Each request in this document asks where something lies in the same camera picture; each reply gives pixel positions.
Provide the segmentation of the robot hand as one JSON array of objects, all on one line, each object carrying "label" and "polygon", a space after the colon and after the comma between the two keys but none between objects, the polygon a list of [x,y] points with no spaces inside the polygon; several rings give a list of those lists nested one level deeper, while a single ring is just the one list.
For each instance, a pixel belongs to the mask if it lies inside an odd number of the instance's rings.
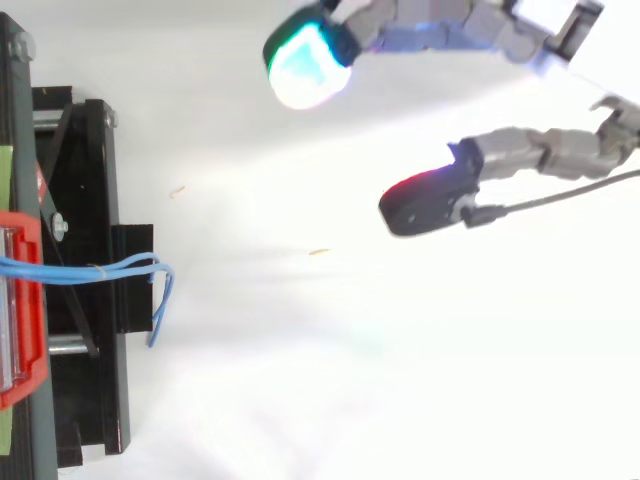
[{"label": "robot hand", "polygon": [[262,58],[277,99],[314,108],[347,85],[365,54],[495,52],[539,74],[565,71],[596,87],[608,117],[595,131],[506,127],[448,145],[444,166],[387,190],[388,230],[415,237],[457,224],[475,228],[574,197],[566,191],[514,205],[480,205],[483,182],[531,170],[579,182],[587,194],[628,179],[639,148],[639,5],[635,1],[370,1],[343,20],[315,1],[266,39]]}]

